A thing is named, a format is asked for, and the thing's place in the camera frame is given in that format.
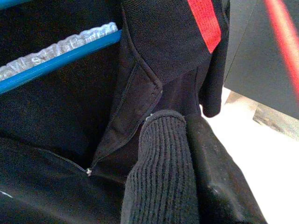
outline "black jacket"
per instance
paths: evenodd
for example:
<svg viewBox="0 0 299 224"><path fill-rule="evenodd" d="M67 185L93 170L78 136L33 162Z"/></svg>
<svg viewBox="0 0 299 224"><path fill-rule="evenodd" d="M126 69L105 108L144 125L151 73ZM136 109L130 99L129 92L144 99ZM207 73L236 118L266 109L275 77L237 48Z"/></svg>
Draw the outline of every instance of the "black jacket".
<svg viewBox="0 0 299 224"><path fill-rule="evenodd" d="M122 10L117 1L34 1L5 10L2 64L108 21L123 32L120 44L0 96L0 190L12 197L1 195L1 222L119 223L144 119L160 109L200 115L199 103L209 117L220 111L229 4L212 3L221 30L213 53L188 1L124 0Z"/></svg>

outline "blue tube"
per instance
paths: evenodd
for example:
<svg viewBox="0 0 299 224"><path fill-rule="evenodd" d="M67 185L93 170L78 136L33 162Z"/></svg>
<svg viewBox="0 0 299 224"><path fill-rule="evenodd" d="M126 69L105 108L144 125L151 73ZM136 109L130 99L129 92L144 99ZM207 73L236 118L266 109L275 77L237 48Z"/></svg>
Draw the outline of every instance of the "blue tube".
<svg viewBox="0 0 299 224"><path fill-rule="evenodd" d="M31 0L0 0L0 10L9 8Z"/></svg>
<svg viewBox="0 0 299 224"><path fill-rule="evenodd" d="M69 52L66 52L58 57L55 57L31 69L16 74L8 79L5 79L0 82L0 94L12 90L51 71L57 70L58 68L63 67L64 65L76 61L80 58L83 58L84 56L89 55L95 51L117 43L120 38L121 30L85 44Z"/></svg>

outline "zipper pull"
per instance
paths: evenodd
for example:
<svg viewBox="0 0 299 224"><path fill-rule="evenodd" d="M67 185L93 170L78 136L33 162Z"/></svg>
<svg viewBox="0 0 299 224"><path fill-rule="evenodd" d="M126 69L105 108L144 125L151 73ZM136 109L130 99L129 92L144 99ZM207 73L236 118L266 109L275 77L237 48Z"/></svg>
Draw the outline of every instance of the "zipper pull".
<svg viewBox="0 0 299 224"><path fill-rule="evenodd" d="M87 168L86 169L86 173L87 173L87 176L90 176L92 174L92 169L91 168Z"/></svg>

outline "zipper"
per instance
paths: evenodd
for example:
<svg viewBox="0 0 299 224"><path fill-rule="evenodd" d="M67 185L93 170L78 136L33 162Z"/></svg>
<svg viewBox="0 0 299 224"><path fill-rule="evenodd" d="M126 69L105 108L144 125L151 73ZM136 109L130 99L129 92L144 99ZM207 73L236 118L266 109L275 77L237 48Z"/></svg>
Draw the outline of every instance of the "zipper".
<svg viewBox="0 0 299 224"><path fill-rule="evenodd" d="M58 155L58 154L56 154L56 153L54 153L54 152L51 152L51 151L49 151L49 150L42 149L42 148L37 148L37 149L38 149L39 151L42 151L42 152L45 152L45 153L49 153L49 154L51 154L51 155L54 155L54 156L58 157L59 159L62 159L62 160L64 160L64 161L66 161L66 162L72 164L73 166L77 167L80 171L86 173L87 176L90 176L90 175L92 174L92 171L93 171L93 170L92 170L91 168L83 169L81 166L79 166L78 164L76 164L76 163L73 162L72 160L69 160L69 159L67 159L67 158L64 158L64 157L62 157L62 156L60 156L60 155Z"/></svg>

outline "white floor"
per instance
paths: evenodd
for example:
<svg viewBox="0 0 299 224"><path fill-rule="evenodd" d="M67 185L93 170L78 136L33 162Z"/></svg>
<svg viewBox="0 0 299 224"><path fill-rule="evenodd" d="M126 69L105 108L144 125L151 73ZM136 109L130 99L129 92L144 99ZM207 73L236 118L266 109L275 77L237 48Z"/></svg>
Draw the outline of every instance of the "white floor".
<svg viewBox="0 0 299 224"><path fill-rule="evenodd" d="M252 118L257 102L241 97L226 103L208 122L243 171L268 224L299 224L299 142Z"/></svg>

